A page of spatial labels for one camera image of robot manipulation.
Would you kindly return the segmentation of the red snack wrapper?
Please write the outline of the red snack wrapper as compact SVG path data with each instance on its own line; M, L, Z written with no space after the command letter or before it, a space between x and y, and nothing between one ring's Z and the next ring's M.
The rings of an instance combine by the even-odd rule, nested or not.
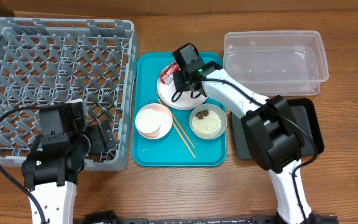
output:
M174 60L161 71L158 79L164 85L169 85L173 81L173 74L177 71L180 71L180 66Z

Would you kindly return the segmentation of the grey-green bowl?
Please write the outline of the grey-green bowl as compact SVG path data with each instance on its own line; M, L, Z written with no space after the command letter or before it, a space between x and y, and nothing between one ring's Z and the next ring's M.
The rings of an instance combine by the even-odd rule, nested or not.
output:
M199 105L190 114L190 128L201 139L216 139L227 128L226 114L217 105Z

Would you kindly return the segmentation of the brown food chunk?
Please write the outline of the brown food chunk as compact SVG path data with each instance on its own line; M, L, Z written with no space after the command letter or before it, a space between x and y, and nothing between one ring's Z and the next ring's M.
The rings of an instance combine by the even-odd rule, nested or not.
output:
M203 119L204 117L209 115L209 111L208 110L203 110L203 111L199 111L196 113L196 117L198 119Z

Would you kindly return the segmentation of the pink bowl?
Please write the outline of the pink bowl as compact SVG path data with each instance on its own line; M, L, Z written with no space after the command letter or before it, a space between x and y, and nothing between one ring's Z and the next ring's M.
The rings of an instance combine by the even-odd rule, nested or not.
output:
M173 125L173 118L172 118L169 110L164 105L161 105L158 103L151 103L151 104L148 104L148 105L145 105L144 107L142 107L138 112L145 110L145 109L153 109L160 113L159 118L161 121L161 128L160 128L159 134L154 138L148 138L147 136L143 136L142 134L140 134L140 135L147 139L160 139L160 138L164 137L165 135L167 135Z

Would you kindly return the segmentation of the white paper cup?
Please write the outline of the white paper cup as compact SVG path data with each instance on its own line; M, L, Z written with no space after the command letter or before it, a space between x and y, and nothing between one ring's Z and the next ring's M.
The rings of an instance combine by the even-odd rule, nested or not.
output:
M161 128L160 113L153 109L145 109L138 112L135 118L135 126L143 136L156 137Z

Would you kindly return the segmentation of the pile of white rice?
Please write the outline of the pile of white rice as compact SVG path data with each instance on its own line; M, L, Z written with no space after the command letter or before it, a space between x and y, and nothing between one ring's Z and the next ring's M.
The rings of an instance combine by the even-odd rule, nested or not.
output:
M209 115L198 119L196 115L191 120L191 127L196 135L203 139L213 139L221 130L221 119L215 111L209 111Z

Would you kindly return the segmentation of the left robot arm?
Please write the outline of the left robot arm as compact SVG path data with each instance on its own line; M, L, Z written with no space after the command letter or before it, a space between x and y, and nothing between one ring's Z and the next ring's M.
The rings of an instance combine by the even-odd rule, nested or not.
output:
M109 121L64 131L55 125L42 128L22 163L22 175L29 193L33 223L73 223L78 174L85 157L115 146Z

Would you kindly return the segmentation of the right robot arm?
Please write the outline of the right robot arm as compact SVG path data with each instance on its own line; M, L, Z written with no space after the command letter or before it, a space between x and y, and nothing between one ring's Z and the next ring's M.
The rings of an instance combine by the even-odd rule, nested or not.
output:
M311 223L313 212L301 183L301 149L313 140L296 123L288 102L259 95L247 89L216 62L202 59L179 62L174 72L176 88L172 101L183 91L199 92L223 104L241 119L248 150L253 160L268 171L277 197L277 213L284 223Z

